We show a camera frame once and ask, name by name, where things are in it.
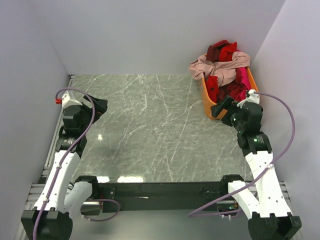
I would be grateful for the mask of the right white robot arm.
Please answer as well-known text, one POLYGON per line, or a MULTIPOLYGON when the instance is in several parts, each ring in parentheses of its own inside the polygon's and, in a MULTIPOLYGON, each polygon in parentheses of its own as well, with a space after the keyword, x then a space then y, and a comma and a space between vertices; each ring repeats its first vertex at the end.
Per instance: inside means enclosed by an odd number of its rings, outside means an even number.
POLYGON ((216 117, 227 112, 221 121, 235 128, 237 143, 248 163, 253 181, 246 184, 228 175, 222 180, 219 193, 232 198, 248 218, 248 231, 253 240, 291 240, 302 227, 299 216, 288 206, 274 167, 274 156, 268 136, 261 130, 263 108, 259 96, 253 95, 241 102, 226 96, 211 107, 216 117))

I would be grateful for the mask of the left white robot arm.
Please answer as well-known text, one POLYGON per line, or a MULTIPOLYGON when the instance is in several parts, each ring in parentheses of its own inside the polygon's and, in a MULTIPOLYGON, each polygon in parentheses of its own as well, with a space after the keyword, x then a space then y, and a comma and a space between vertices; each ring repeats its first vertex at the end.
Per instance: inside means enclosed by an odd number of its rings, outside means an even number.
POLYGON ((34 207, 24 210, 21 216, 21 223, 30 240, 68 240, 73 221, 81 215, 83 203, 94 201, 100 195, 95 176, 80 176, 69 189, 87 144, 87 128, 108 109, 106 99, 87 96, 85 100, 91 101, 92 107, 66 96, 61 99, 62 126, 50 174, 34 207))

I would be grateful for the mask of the pink t shirt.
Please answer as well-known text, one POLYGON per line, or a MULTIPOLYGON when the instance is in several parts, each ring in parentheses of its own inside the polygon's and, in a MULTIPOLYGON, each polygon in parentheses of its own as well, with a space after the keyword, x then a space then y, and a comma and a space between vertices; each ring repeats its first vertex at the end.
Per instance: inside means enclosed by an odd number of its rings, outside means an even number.
POLYGON ((236 69, 250 66, 251 58, 248 54, 235 51, 231 56, 231 61, 207 60, 207 56, 201 55, 196 61, 189 64, 189 73, 195 80, 207 80, 209 76, 217 77, 218 87, 230 84, 236 79, 236 69))

